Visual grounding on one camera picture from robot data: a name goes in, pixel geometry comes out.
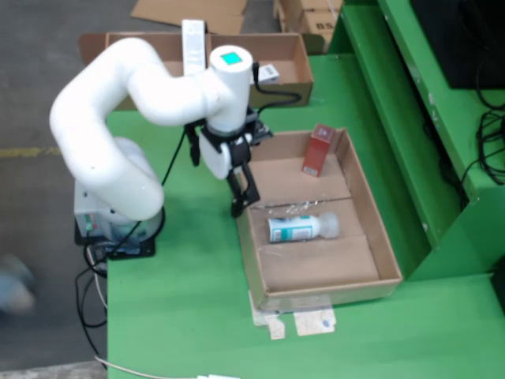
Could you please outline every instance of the teal square sticker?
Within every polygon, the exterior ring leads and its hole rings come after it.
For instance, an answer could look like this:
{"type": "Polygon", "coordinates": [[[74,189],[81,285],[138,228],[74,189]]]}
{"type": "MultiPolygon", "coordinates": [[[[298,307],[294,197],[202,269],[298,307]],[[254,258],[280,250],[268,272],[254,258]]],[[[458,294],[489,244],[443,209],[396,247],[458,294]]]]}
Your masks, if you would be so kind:
{"type": "Polygon", "coordinates": [[[221,55],[221,58],[227,65],[234,65],[235,63],[242,62],[237,53],[228,53],[221,55]]]}

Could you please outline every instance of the black monitor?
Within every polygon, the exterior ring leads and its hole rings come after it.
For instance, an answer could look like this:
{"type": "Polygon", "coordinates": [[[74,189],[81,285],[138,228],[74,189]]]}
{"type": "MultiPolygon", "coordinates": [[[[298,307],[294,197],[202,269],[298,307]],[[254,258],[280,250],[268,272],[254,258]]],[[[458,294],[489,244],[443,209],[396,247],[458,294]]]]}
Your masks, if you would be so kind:
{"type": "Polygon", "coordinates": [[[505,0],[410,0],[452,88],[505,88],[505,0]]]}

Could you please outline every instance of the plastic bottle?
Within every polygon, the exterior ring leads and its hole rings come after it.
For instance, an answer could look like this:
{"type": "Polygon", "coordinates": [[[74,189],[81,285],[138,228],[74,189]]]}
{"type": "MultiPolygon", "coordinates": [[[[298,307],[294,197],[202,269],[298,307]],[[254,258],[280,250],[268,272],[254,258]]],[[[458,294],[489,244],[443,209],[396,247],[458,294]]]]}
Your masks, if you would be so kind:
{"type": "Polygon", "coordinates": [[[292,242],[312,239],[320,235],[336,238],[340,233],[339,219],[333,212],[317,216],[298,216],[268,219],[270,242],[292,242]]]}

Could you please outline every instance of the red box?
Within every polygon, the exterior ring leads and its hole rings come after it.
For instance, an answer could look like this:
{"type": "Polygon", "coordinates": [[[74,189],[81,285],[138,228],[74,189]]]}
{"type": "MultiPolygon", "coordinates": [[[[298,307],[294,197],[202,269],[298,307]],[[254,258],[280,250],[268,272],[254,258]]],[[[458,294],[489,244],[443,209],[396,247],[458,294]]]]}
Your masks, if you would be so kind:
{"type": "Polygon", "coordinates": [[[310,136],[309,147],[305,153],[305,160],[301,170],[312,176],[320,176],[324,160],[330,150],[331,142],[335,137],[335,129],[317,124],[310,136]]]}

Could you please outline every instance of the bottle cap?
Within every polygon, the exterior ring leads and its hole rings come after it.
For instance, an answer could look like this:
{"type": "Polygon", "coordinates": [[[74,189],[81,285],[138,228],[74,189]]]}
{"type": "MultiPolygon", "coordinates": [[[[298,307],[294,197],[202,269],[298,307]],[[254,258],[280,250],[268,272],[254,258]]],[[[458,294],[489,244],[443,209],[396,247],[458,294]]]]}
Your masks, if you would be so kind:
{"type": "Polygon", "coordinates": [[[339,218],[333,212],[323,212],[319,215],[320,234],[325,238],[337,238],[340,234],[339,218]]]}

